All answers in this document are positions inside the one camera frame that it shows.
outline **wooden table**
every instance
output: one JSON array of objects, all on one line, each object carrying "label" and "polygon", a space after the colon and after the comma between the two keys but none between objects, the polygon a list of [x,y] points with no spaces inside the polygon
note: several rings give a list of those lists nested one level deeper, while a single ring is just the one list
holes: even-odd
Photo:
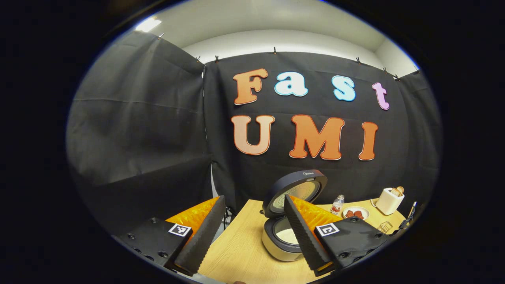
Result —
[{"label": "wooden table", "polygon": [[[267,218],[260,214],[261,201],[249,200],[224,232],[212,243],[201,263],[199,274],[233,284],[297,284],[308,283],[327,275],[315,277],[305,258],[293,262],[282,262],[273,258],[263,246],[261,236]],[[330,210],[331,204],[318,205]],[[361,206],[370,212],[365,222],[375,228],[385,228],[393,233],[405,218],[398,211],[389,216],[382,214],[370,204],[370,200],[345,203]]]}]

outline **rice cooker lid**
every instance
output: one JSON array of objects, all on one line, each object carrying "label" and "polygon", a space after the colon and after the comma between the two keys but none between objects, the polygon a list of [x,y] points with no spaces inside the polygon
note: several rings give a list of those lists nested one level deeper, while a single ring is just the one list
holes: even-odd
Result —
[{"label": "rice cooker lid", "polygon": [[326,186],[328,178],[318,170],[304,170],[285,175],[277,180],[263,201],[263,213],[267,218],[280,217],[284,213],[284,196],[293,195],[313,202]]}]

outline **ceiling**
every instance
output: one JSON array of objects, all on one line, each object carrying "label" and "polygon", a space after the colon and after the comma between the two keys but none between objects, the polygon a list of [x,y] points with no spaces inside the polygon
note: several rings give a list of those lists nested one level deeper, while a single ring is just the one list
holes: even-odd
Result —
[{"label": "ceiling", "polygon": [[284,29],[319,33],[372,52],[384,42],[380,32],[319,0],[189,0],[155,15],[150,31],[180,48],[229,33]]}]

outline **orange letter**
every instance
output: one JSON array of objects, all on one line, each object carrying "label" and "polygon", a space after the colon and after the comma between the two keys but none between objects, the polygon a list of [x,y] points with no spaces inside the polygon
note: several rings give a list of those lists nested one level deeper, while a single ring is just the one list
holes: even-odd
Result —
[{"label": "orange letter", "polygon": [[254,88],[256,92],[261,91],[261,79],[256,76],[266,78],[268,73],[265,69],[261,68],[233,76],[233,80],[237,81],[236,105],[252,103],[258,99],[258,97],[251,92],[252,88]]},{"label": "orange letter", "polygon": [[363,150],[361,151],[359,158],[362,161],[370,161],[375,158],[375,132],[379,129],[379,127],[377,124],[372,122],[363,122],[361,127],[365,131],[365,138],[363,139]]},{"label": "orange letter", "polygon": [[260,124],[260,142],[254,146],[247,142],[247,125],[251,118],[245,115],[236,115],[231,118],[233,122],[233,140],[235,147],[242,153],[249,155],[260,155],[268,150],[270,146],[270,125],[275,121],[275,117],[270,115],[260,115],[256,122]]},{"label": "orange letter", "polygon": [[339,160],[342,157],[340,153],[340,133],[345,124],[342,119],[328,118],[321,132],[318,132],[312,117],[308,115],[295,115],[291,118],[291,121],[296,124],[294,149],[289,152],[291,157],[302,159],[307,156],[305,142],[309,146],[312,158],[319,154],[325,143],[324,151],[321,153],[322,159]]}]

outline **black gripper pad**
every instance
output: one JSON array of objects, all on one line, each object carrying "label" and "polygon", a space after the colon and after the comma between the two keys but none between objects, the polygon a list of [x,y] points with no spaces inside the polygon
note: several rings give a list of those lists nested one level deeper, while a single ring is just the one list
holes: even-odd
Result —
[{"label": "black gripper pad", "polygon": [[216,235],[216,232],[221,225],[224,213],[226,211],[224,196],[219,196],[211,211],[203,221],[200,229],[195,233],[193,238],[186,244],[182,251],[175,258],[174,263],[179,266],[174,268],[180,270],[183,268],[183,273],[197,273],[204,260],[205,254]]},{"label": "black gripper pad", "polygon": [[301,214],[296,209],[293,200],[288,195],[284,197],[284,212],[294,235],[298,240],[302,254],[307,261],[310,269],[317,274],[317,269],[331,261],[330,256],[309,230]]}]

